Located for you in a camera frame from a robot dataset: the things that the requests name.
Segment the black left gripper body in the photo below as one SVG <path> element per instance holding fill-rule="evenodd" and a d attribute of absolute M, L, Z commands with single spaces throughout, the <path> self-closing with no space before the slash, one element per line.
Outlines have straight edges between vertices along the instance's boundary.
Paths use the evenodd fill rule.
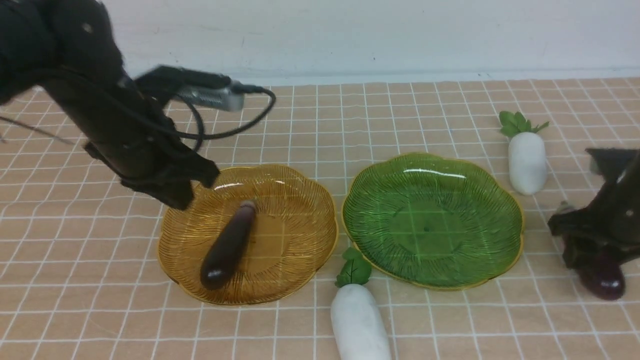
<path fill-rule="evenodd" d="M 124 187 L 177 210 L 187 210 L 194 200 L 192 182 L 211 188 L 221 173 L 214 161 L 170 136 L 90 136 L 84 149 Z"/>

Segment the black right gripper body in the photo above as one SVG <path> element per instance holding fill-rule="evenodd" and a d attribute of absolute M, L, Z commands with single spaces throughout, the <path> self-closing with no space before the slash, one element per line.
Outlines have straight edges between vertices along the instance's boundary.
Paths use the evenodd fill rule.
<path fill-rule="evenodd" d="M 552 237 L 560 239 L 562 261 L 567 269 L 594 269 L 596 264 L 618 267 L 639 259 L 638 243 L 620 243 L 597 223 L 589 207 L 576 208 L 560 202 L 547 221 Z"/>

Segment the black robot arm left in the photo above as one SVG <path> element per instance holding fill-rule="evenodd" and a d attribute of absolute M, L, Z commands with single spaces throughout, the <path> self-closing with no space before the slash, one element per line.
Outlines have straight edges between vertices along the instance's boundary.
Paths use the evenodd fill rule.
<path fill-rule="evenodd" d="M 185 145 L 164 108 L 126 73 L 108 11 L 97 0 L 1 2 L 1 102 L 43 88 L 87 138 L 86 152 L 121 184 L 185 210 L 215 162 Z"/>

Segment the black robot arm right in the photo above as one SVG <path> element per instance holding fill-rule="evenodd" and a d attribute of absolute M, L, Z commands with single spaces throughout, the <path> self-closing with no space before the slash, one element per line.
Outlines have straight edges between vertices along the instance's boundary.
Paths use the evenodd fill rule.
<path fill-rule="evenodd" d="M 569 269 L 586 266 L 608 255 L 626 264 L 639 258 L 640 157 L 638 149 L 586 148 L 590 171 L 604 183 L 588 205 L 574 208 L 562 202 L 547 222 L 553 237 L 565 241 L 563 261 Z"/>

